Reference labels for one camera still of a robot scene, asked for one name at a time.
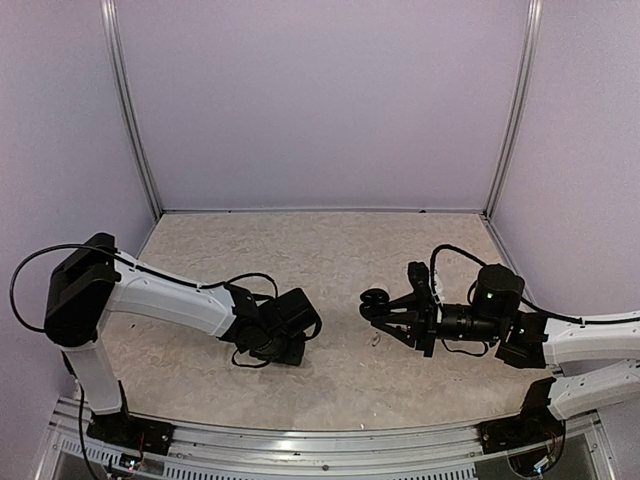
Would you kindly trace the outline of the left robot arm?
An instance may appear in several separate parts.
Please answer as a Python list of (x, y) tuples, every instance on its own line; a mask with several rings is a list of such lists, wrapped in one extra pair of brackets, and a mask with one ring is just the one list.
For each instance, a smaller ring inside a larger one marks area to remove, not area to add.
[(264, 295), (239, 286), (235, 278), (203, 284), (176, 277), (118, 250), (107, 233), (70, 249), (50, 277), (45, 334), (67, 359), (92, 413), (101, 416), (102, 430), (121, 445), (133, 443), (140, 424), (125, 411), (125, 393), (100, 338), (100, 326), (111, 314), (203, 332), (257, 359), (260, 368), (300, 365), (306, 344), (322, 329), (300, 288)]

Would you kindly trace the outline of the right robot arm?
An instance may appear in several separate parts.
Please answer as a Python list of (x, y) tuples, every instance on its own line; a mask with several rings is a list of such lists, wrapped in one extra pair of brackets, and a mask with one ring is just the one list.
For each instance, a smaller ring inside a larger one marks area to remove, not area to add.
[(534, 309), (523, 311), (525, 282), (500, 264), (479, 270), (468, 305), (442, 302), (436, 276), (424, 263), (410, 263), (408, 279), (412, 291), (398, 299), (379, 288), (363, 292), (359, 311), (374, 328), (426, 357), (438, 341), (466, 341), (493, 349), (503, 363), (524, 370), (604, 362), (594, 371), (531, 385), (528, 396), (537, 404), (511, 423), (518, 442), (535, 442), (549, 429), (550, 414), (567, 420), (638, 397), (638, 313), (562, 320)]

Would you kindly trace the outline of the black earbud charging case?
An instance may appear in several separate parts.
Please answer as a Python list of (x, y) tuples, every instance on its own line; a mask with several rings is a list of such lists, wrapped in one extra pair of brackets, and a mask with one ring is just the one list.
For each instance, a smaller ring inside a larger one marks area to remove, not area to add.
[(381, 288), (370, 288), (360, 294), (359, 313), (367, 321), (386, 317), (390, 313), (389, 294)]

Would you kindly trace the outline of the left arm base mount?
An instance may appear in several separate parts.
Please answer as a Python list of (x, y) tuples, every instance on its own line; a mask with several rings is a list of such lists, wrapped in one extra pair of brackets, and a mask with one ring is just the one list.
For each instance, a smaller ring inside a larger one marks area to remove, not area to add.
[(87, 427), (87, 435), (109, 445), (166, 456), (175, 429), (173, 424), (145, 418), (105, 420), (95, 417)]

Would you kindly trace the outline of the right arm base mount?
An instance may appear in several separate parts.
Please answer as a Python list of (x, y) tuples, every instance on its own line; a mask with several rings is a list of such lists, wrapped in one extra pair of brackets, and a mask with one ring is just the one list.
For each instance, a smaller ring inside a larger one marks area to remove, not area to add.
[(518, 414), (477, 425), (484, 454), (518, 449), (563, 436), (566, 422), (547, 413)]

